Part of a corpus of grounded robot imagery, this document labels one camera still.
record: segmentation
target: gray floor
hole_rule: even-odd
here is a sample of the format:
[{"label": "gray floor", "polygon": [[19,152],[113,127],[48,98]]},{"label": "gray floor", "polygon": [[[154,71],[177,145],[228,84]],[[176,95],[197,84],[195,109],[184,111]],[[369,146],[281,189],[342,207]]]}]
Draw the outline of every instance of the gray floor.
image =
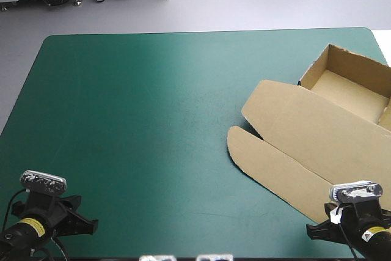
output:
[{"label": "gray floor", "polygon": [[0,130],[43,39],[53,34],[364,26],[391,29],[390,0],[84,0],[50,8],[22,1],[0,13]]}]

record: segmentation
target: open cardboard box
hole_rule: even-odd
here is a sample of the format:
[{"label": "open cardboard box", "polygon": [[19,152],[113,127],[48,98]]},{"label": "open cardboard box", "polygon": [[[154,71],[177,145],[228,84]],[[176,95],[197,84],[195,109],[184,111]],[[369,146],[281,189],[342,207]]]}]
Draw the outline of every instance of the open cardboard box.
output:
[{"label": "open cardboard box", "polygon": [[378,182],[391,209],[391,68],[329,45],[299,85],[257,86],[242,114],[263,140],[232,127],[234,162],[315,222],[337,183]]}]

